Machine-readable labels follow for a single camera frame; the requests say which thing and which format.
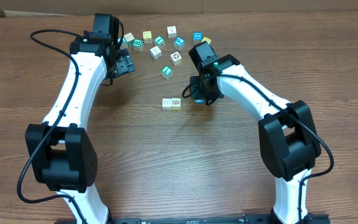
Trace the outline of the white block yellow side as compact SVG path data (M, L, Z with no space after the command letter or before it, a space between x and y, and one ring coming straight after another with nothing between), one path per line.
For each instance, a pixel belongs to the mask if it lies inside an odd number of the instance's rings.
M172 98L172 110L180 110L180 109L181 109L181 99Z

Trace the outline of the green letter L block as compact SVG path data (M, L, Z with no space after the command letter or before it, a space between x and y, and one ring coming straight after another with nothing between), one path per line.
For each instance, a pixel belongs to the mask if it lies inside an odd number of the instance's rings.
M173 68L169 67L169 66L164 66L161 70L161 75L165 78L165 79L170 79L173 75Z

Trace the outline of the white engraved block blue side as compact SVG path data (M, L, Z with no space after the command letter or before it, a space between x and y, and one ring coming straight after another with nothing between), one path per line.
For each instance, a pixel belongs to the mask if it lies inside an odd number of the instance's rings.
M172 99L171 98L163 98L162 99L162 109L163 110L172 110Z

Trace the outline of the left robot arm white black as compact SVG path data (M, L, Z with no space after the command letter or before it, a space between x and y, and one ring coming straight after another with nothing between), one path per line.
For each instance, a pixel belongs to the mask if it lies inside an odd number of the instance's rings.
M29 160L17 182L23 202L62 198L75 216L74 223L113 223L95 186L98 157L86 129L101 83L135 70L128 51L121 48L123 40L122 22L110 14L95 14L92 31L75 35L70 51L64 53L70 66L54 106L41 124L30 124L25 132ZM23 196L22 183L29 168L36 181L54 195Z

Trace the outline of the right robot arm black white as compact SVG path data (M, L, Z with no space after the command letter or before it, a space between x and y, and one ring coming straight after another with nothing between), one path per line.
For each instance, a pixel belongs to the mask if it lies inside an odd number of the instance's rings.
M276 199L272 223L314 223L306 209L307 177L321 154L309 106L290 103L253 79L240 61L219 57L202 42L188 52L198 75L185 88L189 97L211 105L230 97L258 123L260 155L275 177Z

